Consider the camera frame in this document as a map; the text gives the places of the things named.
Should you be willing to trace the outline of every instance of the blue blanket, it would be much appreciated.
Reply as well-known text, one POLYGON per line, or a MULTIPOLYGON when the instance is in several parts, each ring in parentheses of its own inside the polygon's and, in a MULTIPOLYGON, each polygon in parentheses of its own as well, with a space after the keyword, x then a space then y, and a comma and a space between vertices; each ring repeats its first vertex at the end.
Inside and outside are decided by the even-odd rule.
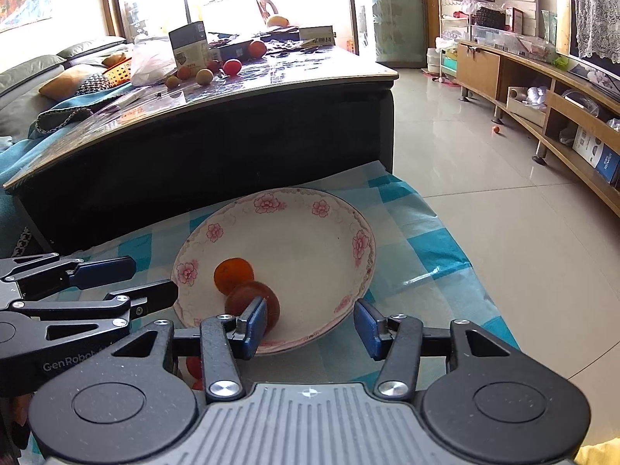
MULTIPOLYGON (((133 89, 131 83, 93 94, 74 96, 43 112, 32 123, 29 138, 0 153, 0 184, 15 175, 52 142, 62 138, 81 120, 133 89)), ((15 209, 13 198, 0 191, 0 258, 11 257, 26 223, 15 209)))

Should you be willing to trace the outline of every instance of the dark table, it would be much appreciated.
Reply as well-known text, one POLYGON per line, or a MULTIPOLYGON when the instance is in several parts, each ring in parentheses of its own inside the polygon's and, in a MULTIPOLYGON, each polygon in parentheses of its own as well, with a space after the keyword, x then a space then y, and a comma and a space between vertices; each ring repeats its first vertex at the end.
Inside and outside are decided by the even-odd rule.
POLYGON ((338 48, 239 77, 153 86, 58 139, 4 184, 33 235, 69 254, 160 220, 374 160, 392 171, 398 73, 338 48))

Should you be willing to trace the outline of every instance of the wooden tv stand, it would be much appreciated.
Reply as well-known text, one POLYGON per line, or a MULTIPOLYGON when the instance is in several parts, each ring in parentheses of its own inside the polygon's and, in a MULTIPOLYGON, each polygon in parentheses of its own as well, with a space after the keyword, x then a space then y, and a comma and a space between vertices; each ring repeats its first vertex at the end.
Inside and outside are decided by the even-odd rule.
POLYGON ((479 94, 495 105, 492 121, 501 124, 501 117, 508 113, 538 139, 536 155, 532 159, 545 164, 547 150, 556 154, 585 184, 587 184, 615 213, 620 216, 620 193, 612 187, 583 157, 572 148, 559 142, 559 133, 567 120, 583 126, 601 139, 609 148, 620 153, 620 133, 604 121, 562 98, 568 89, 588 95, 616 116, 620 103, 606 96, 590 83, 559 70, 550 64, 510 54, 474 42, 461 41, 458 48, 456 79, 462 86, 461 101, 468 101, 469 91, 479 94), (548 110, 543 126, 529 122, 506 108, 508 88, 512 86, 546 85, 548 110))

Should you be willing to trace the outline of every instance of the pink floral pattern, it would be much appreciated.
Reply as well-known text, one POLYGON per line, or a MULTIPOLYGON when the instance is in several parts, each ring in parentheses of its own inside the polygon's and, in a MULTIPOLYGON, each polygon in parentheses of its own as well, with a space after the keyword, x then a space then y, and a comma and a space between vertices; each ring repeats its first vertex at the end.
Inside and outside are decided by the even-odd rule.
POLYGON ((353 296, 346 296, 342 298, 342 301, 340 301, 340 304, 336 306, 336 309, 334 309, 334 314, 338 314, 340 311, 345 309, 345 307, 347 307, 352 300, 353 300, 353 296))
POLYGON ((314 202, 312 205, 312 214, 318 215, 321 218, 324 218, 329 214, 329 205, 326 203, 325 199, 314 202))
POLYGON ((215 243, 219 238, 224 236, 224 229, 219 224, 209 224, 207 226, 207 237, 211 243, 215 243))
POLYGON ((286 203, 278 200, 271 192, 254 200, 254 211, 256 213, 273 213, 282 209, 286 209, 286 203))
POLYGON ((196 276, 198 276, 198 262, 195 259, 177 266, 177 279, 179 283, 192 286, 196 276))
POLYGON ((355 258, 355 267, 359 267, 362 263, 362 257, 364 256, 364 250, 368 247, 368 236, 364 234, 361 229, 357 231, 357 234, 353 237, 353 257, 355 258))

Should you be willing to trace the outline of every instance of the wooden cabinet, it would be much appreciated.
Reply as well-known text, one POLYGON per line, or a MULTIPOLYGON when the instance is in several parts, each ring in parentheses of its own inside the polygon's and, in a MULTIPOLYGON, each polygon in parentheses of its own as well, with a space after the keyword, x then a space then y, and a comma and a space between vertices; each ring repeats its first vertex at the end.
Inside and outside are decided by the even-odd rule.
POLYGON ((500 56, 475 46, 459 44, 458 83, 490 100, 497 99, 500 56))

